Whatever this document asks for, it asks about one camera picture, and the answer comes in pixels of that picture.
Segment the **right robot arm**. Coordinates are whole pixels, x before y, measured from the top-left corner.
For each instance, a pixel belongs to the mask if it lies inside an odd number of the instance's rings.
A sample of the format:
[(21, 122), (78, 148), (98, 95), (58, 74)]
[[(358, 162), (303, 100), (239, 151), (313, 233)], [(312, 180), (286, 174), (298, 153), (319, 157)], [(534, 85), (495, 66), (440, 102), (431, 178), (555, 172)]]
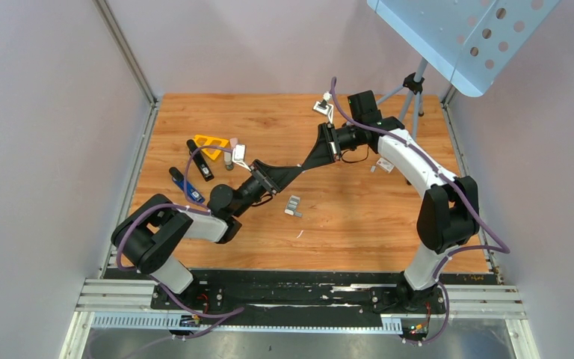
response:
[(343, 150), (368, 145), (398, 169), (421, 200), (416, 231), (420, 244), (397, 285), (401, 309), (416, 312), (435, 291), (442, 269), (478, 234), (478, 185), (440, 165), (416, 142), (396, 117), (384, 117), (372, 91), (349, 96), (345, 112), (334, 90), (325, 92), (313, 110), (327, 118), (321, 140), (302, 164), (309, 170), (340, 160)]

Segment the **grey white stapler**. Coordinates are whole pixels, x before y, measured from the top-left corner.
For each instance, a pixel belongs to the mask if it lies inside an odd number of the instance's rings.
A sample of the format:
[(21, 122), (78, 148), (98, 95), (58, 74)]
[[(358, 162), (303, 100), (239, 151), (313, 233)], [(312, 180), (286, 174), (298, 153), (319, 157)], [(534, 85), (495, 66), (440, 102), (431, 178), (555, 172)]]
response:
[(234, 169), (234, 162), (233, 162), (233, 159), (232, 159), (232, 154), (231, 154), (231, 152), (225, 152), (225, 153), (223, 154), (223, 160), (224, 160), (225, 168), (226, 168), (228, 171), (232, 171), (232, 170)]

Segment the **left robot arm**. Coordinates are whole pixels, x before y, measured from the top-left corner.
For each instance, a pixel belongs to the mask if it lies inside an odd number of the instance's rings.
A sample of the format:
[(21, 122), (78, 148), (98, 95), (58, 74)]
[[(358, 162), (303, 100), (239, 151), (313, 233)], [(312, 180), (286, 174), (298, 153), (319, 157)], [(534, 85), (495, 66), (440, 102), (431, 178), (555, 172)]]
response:
[(210, 193), (206, 211), (173, 203), (163, 194), (153, 195), (119, 224), (111, 244), (119, 258), (170, 290), (170, 299), (180, 308), (192, 308), (199, 299), (194, 276), (173, 255), (183, 239), (203, 239), (225, 244), (241, 229), (238, 221), (264, 195), (275, 196), (303, 173), (301, 166), (276, 167), (256, 160), (250, 177), (238, 188), (221, 184)]

